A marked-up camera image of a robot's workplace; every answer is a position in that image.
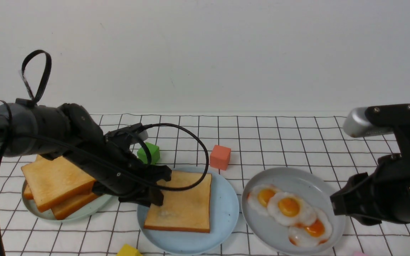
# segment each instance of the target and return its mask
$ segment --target yellow cube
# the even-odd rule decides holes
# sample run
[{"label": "yellow cube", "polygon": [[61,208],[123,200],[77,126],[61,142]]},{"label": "yellow cube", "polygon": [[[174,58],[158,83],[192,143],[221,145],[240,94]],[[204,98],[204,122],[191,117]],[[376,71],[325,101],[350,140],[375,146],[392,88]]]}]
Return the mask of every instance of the yellow cube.
[{"label": "yellow cube", "polygon": [[127,244],[123,245],[117,256],[143,256],[137,249]]}]

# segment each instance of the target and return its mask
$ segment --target toy block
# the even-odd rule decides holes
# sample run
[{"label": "toy block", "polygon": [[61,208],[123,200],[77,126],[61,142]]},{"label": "toy block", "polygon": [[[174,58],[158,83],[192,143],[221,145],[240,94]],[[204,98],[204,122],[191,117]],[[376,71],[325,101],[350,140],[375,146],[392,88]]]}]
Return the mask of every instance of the toy block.
[{"label": "toy block", "polygon": [[215,145],[210,154],[210,166],[216,169],[227,170],[231,160],[231,149]]},{"label": "toy block", "polygon": [[137,249],[124,244],[116,256],[143,256]]},{"label": "toy block", "polygon": [[[148,150],[151,154],[151,164],[156,164],[161,158],[159,147],[149,142],[145,142],[145,144],[148,147]],[[148,163],[147,155],[145,154],[145,150],[143,148],[137,150],[137,156],[138,159],[142,160],[144,164]]]}]

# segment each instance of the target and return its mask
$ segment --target table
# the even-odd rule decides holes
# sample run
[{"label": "table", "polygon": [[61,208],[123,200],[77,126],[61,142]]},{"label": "table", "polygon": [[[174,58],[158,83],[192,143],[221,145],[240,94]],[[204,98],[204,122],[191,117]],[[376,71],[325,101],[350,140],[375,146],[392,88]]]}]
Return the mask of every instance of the table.
[{"label": "table", "polygon": [[[224,176],[236,193],[256,173],[276,166],[295,167],[322,178],[337,190],[349,176],[374,172],[376,160],[398,153],[394,136],[350,138],[343,133],[345,117],[196,116],[196,115],[92,115],[104,133],[142,122],[175,123],[202,139],[207,149],[215,144],[232,149],[228,170],[210,168]],[[205,157],[197,143],[183,131],[162,127],[148,130],[148,142],[161,148],[159,164],[171,168],[203,167]],[[0,171],[0,222],[8,256],[115,255],[124,243],[145,256],[165,255],[140,232],[136,206],[112,200],[101,211],[74,223],[52,224],[31,215],[21,203],[24,181],[20,167],[35,156],[4,158]],[[371,256],[410,255],[410,224],[383,222],[363,226],[347,217],[345,235],[324,256],[350,256],[363,251]],[[237,227],[212,256],[277,256],[247,227],[240,214]]]}]

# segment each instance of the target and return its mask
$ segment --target fried egg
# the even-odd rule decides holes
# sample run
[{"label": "fried egg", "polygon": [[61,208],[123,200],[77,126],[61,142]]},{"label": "fried egg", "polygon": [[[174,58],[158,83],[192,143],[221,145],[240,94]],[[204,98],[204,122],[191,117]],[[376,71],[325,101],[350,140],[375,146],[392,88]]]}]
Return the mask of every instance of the fried egg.
[{"label": "fried egg", "polygon": [[299,228],[289,227],[289,241],[299,247],[314,247],[328,241],[332,235],[332,225],[324,211],[314,207],[317,219],[312,225]]},{"label": "fried egg", "polygon": [[254,186],[251,192],[248,194],[248,204],[249,206],[257,211],[258,214],[262,216],[268,216],[267,205],[276,193],[281,192],[281,190],[274,185],[262,184]]},{"label": "fried egg", "polygon": [[309,226],[316,220],[316,212],[299,196],[280,192],[274,195],[267,206],[268,214],[284,226]]}]

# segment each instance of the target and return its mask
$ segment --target plate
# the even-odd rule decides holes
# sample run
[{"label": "plate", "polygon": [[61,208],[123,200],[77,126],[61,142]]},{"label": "plate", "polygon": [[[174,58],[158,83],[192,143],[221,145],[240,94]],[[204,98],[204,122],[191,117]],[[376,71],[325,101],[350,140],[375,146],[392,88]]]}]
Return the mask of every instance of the plate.
[{"label": "plate", "polygon": [[[175,170],[201,173],[199,167]],[[143,228],[149,207],[138,206],[137,218],[142,233],[159,249],[175,255],[197,255],[223,243],[232,233],[238,220],[240,206],[234,188],[221,175],[213,175],[210,196],[210,233],[147,230]]]},{"label": "plate", "polygon": [[[272,218],[260,216],[244,200],[254,186],[266,183],[273,184],[282,191],[295,193],[310,205],[321,208],[327,214],[333,227],[330,239],[322,245],[311,248],[297,247],[291,244],[287,227],[277,224]],[[334,192],[335,190],[331,186],[310,173],[288,167],[277,167],[262,171],[249,180],[241,196],[243,198],[241,211],[249,228],[272,249],[293,256],[320,254],[340,240],[346,227],[346,218],[333,214],[330,196]]]},{"label": "plate", "polygon": [[47,220],[49,222],[58,222],[58,223],[64,222],[65,223],[65,222],[74,222],[76,220],[80,220],[102,209],[113,197],[108,194],[99,196],[98,198],[94,199],[94,201],[83,206],[78,211],[69,215],[64,220],[57,220],[55,219],[55,216],[53,215],[53,212],[51,209],[44,211],[44,212],[39,212],[39,210],[37,209],[36,203],[34,203],[34,200],[27,200],[26,198],[24,198],[23,191],[25,191],[25,187],[26,187],[26,181],[23,183],[23,187],[21,189],[21,200],[23,201],[23,204],[25,205],[26,209],[28,209],[28,211],[31,212],[32,214],[39,217],[39,219]]}]

